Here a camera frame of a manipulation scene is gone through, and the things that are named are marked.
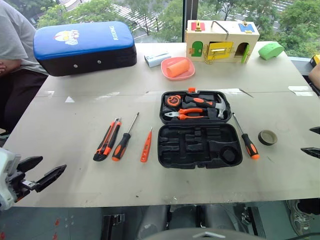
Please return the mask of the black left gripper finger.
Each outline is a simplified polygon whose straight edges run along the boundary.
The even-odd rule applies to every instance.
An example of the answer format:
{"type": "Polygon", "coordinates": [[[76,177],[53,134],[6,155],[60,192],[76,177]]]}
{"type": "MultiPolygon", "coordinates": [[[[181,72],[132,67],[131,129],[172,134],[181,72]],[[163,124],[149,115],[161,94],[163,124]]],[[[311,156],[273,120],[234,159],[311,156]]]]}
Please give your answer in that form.
{"type": "Polygon", "coordinates": [[[60,165],[55,168],[53,168],[51,171],[47,172],[44,177],[42,177],[40,180],[36,182],[36,186],[34,190],[39,193],[45,188],[47,188],[49,185],[51,185],[53,182],[55,182],[65,171],[67,165],[60,165]]]}
{"type": "Polygon", "coordinates": [[[42,156],[31,156],[23,159],[18,164],[18,171],[21,173],[26,173],[29,170],[33,169],[43,160],[42,156]]]}

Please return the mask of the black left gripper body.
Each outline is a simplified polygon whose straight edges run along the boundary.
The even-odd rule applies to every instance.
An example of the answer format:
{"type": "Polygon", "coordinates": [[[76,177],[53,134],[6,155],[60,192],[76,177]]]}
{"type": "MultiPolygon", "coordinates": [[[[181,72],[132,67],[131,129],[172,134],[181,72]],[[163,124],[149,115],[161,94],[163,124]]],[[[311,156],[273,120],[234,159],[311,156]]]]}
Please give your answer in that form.
{"type": "Polygon", "coordinates": [[[31,191],[38,191],[37,183],[25,179],[26,174],[20,170],[16,170],[9,176],[9,189],[13,194],[15,202],[20,201],[31,191]]]}

